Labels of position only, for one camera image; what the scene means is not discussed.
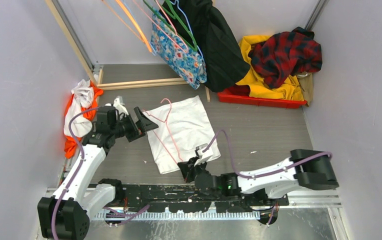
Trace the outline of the blue patterned garment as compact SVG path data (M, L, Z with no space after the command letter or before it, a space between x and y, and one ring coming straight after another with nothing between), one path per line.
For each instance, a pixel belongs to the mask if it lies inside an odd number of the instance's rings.
M157 55L193 89L208 80L204 58L191 49L156 14L151 16L150 45Z

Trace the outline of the black pleated skirt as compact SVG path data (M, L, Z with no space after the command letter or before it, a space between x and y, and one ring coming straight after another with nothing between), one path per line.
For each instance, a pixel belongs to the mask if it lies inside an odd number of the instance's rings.
M250 70L236 38L222 13L211 0L180 0L173 5L184 24L189 24L205 61L204 85L219 93L234 86Z

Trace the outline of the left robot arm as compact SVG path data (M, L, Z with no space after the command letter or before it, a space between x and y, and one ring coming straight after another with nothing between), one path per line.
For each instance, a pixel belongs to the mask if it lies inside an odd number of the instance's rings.
M129 142L146 135L159 126L139 107L134 108L137 121L127 112L120 112L112 104L89 108L96 112L91 131L79 141L79 156L62 184L50 197L42 197L37 204L41 234L53 240L83 240L91 219L107 204L120 206L126 197L121 180L104 178L87 194L91 180L107 157L116 139L125 137Z

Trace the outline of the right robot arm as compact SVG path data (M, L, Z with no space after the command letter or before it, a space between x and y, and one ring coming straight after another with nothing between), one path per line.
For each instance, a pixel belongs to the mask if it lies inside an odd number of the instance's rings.
M193 182L200 193L217 199L257 194L258 202L267 206L301 188L323 191L339 187L331 164L332 153L327 151L295 149L290 157L274 165L220 176L209 173L206 158L198 150L195 157L177 166L186 183Z

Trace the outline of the white garment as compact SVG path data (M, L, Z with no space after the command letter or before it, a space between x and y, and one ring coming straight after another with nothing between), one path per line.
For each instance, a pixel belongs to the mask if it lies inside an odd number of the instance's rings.
M165 104L155 109L148 110L148 112L155 117L164 120L168 110L169 104ZM148 131L146 134L159 173L164 175L178 171L178 164L174 163L155 136L155 133L157 133L172 153L173 157L178 160L177 151L169 137L164 123L149 117L145 113L144 115L158 125L157 129ZM207 112L198 95L182 101L173 102L172 110L168 118L168 125L179 147L180 155L184 162L187 162L190 158L196 156L196 147L210 143L215 136Z

